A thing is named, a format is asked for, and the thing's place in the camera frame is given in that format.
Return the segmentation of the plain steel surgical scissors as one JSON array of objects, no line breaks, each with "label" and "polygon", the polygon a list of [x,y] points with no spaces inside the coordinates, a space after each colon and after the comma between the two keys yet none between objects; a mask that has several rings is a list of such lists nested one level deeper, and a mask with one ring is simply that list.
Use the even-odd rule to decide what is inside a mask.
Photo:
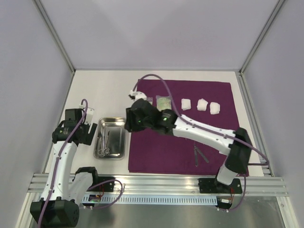
[{"label": "plain steel surgical scissors", "polygon": [[109,154],[110,149],[107,146],[108,144],[108,135],[98,135],[98,144],[97,144],[97,155],[99,157],[105,157]]}]

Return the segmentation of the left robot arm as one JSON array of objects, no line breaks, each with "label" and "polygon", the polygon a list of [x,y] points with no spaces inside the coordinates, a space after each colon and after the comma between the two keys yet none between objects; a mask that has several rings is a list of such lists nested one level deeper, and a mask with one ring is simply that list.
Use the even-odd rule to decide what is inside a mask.
[{"label": "left robot arm", "polygon": [[30,205],[30,213],[40,228],[74,228],[85,192],[99,186],[95,167],[79,168],[70,180],[79,145],[91,145],[93,141],[97,129],[93,115],[94,109],[83,105],[66,109],[64,120],[52,133],[53,160],[48,179],[39,200]]}]

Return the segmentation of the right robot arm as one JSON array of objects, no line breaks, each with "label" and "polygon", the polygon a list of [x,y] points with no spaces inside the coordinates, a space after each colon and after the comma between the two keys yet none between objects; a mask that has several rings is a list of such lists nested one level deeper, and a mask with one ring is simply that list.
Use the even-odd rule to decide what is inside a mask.
[{"label": "right robot arm", "polygon": [[253,147],[246,129],[220,129],[171,109],[160,111],[142,98],[126,109],[125,128],[130,133],[151,129],[163,135],[194,140],[218,150],[226,156],[214,180],[214,187],[219,192],[226,192],[237,175],[247,173]]}]

